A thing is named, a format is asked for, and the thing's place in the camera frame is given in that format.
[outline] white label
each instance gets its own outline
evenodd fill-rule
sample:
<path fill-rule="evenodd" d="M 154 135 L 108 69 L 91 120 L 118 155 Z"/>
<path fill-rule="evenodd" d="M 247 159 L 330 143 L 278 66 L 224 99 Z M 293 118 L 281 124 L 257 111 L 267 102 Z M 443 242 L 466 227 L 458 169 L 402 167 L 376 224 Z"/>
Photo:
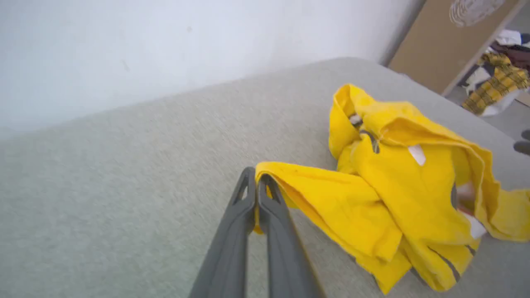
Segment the white label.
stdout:
<path fill-rule="evenodd" d="M 457 187 L 456 195 L 458 200 L 475 201 L 475 188 L 473 187 L 473 182 L 469 181 L 468 183 Z"/>
<path fill-rule="evenodd" d="M 460 213 L 462 213 L 471 224 L 471 229 L 469 232 L 471 233 L 471 237 L 473 237 L 473 239 L 478 239 L 482 237 L 482 235 L 486 234 L 487 231 L 484 226 L 479 222 L 479 220 L 467 214 L 466 212 L 460 211 Z"/>
<path fill-rule="evenodd" d="M 425 158 L 425 154 L 423 153 L 420 145 L 410 146 L 409 152 L 419 165 L 425 164 L 425 160 L 427 160 L 427 158 Z"/>
<path fill-rule="evenodd" d="M 350 116 L 350 123 L 352 123 L 353 125 L 356 125 L 361 121 L 362 121 L 361 116 L 357 114 L 353 114 Z"/>

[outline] white wall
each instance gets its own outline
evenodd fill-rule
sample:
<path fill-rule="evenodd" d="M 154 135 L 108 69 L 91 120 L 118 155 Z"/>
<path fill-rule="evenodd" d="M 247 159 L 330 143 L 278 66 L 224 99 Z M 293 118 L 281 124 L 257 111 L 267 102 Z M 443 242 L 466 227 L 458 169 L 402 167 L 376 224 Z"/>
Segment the white wall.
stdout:
<path fill-rule="evenodd" d="M 0 138 L 339 56 L 384 62 L 424 0 L 0 2 Z"/>

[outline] gray floor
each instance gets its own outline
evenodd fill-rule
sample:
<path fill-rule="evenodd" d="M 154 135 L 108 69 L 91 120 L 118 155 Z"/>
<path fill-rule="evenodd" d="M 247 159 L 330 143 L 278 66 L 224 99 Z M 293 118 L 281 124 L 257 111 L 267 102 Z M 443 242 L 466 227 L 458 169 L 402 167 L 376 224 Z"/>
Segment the gray floor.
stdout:
<path fill-rule="evenodd" d="M 383 66 L 324 61 L 0 142 L 0 298 L 187 297 L 245 166 L 270 160 L 336 168 L 329 109 L 347 82 L 381 101 L 410 101 L 490 149 L 505 189 L 528 186 L 530 159 L 486 122 Z M 485 236 L 449 292 L 433 291 L 410 272 L 384 296 L 307 217 L 292 216 L 329 298 L 530 293 L 529 246 Z M 267 297 L 267 276 L 266 237 L 252 235 L 249 298 Z"/>
<path fill-rule="evenodd" d="M 461 105 L 466 99 L 466 94 L 463 88 L 456 87 L 446 98 L 457 105 Z M 500 114 L 482 119 L 514 140 L 519 140 L 521 139 L 521 132 L 530 129 L 530 108 L 514 101 Z"/>

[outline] floor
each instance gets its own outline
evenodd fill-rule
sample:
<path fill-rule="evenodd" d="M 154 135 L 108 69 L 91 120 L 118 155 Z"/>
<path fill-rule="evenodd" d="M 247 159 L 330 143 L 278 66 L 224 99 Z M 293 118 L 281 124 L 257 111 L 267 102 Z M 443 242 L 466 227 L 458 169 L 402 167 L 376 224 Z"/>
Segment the floor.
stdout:
<path fill-rule="evenodd" d="M 461 105 L 466 99 L 463 88 L 456 87 L 448 94 L 447 99 L 457 105 Z M 498 115 L 483 117 L 483 120 L 497 127 L 501 132 L 507 134 L 514 140 L 520 140 L 521 132 L 530 129 L 530 107 L 514 101 L 506 110 Z"/>

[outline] plaid fabric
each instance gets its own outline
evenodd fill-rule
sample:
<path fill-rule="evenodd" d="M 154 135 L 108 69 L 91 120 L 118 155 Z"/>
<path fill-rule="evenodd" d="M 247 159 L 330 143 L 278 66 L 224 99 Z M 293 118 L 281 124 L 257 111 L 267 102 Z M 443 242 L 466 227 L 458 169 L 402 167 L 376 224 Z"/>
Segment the plaid fabric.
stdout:
<path fill-rule="evenodd" d="M 495 66 L 494 75 L 473 93 L 462 104 L 462 107 L 475 115 L 481 115 L 487 106 L 500 101 L 506 94 L 517 89 L 526 89 L 529 85 L 528 72 L 515 67 L 504 54 L 486 53 L 477 64 L 488 62 Z"/>

